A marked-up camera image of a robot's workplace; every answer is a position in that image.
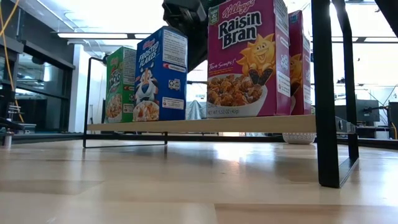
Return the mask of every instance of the wooden floor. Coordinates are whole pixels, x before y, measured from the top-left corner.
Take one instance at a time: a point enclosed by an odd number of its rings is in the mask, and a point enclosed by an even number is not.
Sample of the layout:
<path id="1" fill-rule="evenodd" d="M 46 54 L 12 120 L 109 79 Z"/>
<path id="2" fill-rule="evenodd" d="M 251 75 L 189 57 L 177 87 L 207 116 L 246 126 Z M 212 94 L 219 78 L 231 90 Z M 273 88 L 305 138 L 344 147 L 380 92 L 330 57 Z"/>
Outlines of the wooden floor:
<path id="1" fill-rule="evenodd" d="M 319 186 L 315 145 L 170 142 L 168 151 L 84 152 L 81 141 L 0 149 L 0 223 L 398 223 L 398 151 L 361 148 L 342 189 Z M 341 161 L 347 154 L 342 146 Z"/>

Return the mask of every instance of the computer monitor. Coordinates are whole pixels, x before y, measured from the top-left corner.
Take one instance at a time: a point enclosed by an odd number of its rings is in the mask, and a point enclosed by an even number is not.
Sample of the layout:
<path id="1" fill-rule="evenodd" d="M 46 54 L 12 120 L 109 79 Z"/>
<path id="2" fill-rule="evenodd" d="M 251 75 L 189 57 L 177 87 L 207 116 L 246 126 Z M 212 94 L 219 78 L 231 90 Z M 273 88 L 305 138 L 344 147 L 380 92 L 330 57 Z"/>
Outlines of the computer monitor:
<path id="1" fill-rule="evenodd" d="M 356 100 L 356 120 L 362 122 L 380 121 L 379 102 L 377 100 Z M 336 105 L 335 115 L 347 120 L 346 105 Z"/>
<path id="2" fill-rule="evenodd" d="M 356 100 L 356 120 L 364 122 L 380 121 L 380 109 L 377 100 Z"/>
<path id="3" fill-rule="evenodd" d="M 389 102 L 388 123 L 390 126 L 390 138 L 396 139 L 396 129 L 398 128 L 398 102 Z"/>

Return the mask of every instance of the green cereal box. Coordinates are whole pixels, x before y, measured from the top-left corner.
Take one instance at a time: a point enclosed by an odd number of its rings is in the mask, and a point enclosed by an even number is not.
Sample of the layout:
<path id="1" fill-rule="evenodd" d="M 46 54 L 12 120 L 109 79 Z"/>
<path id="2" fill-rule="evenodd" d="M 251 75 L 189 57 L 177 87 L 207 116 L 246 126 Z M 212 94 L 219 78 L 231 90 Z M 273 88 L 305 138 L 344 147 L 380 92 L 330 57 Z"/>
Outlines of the green cereal box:
<path id="1" fill-rule="evenodd" d="M 121 47 L 106 62 L 106 123 L 132 122 L 136 50 Z"/>

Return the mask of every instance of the wooden shelf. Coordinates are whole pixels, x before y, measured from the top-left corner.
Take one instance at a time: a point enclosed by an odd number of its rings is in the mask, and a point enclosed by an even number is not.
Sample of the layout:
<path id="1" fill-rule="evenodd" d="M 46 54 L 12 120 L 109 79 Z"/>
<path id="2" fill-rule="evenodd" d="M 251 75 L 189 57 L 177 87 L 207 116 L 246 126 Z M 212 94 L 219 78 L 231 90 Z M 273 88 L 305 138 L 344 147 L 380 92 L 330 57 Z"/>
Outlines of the wooden shelf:
<path id="1" fill-rule="evenodd" d="M 89 131 L 315 133 L 315 115 L 89 124 Z"/>

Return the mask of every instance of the blue cereal box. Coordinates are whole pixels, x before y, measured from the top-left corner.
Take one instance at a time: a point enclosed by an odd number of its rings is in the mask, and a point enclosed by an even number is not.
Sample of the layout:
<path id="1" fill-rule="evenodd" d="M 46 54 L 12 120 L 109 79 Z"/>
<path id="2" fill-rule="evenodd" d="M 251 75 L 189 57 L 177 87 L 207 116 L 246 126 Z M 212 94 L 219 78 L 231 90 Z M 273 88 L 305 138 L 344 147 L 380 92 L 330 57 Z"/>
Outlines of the blue cereal box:
<path id="1" fill-rule="evenodd" d="M 185 119 L 188 40 L 162 27 L 138 43 L 134 121 Z"/>

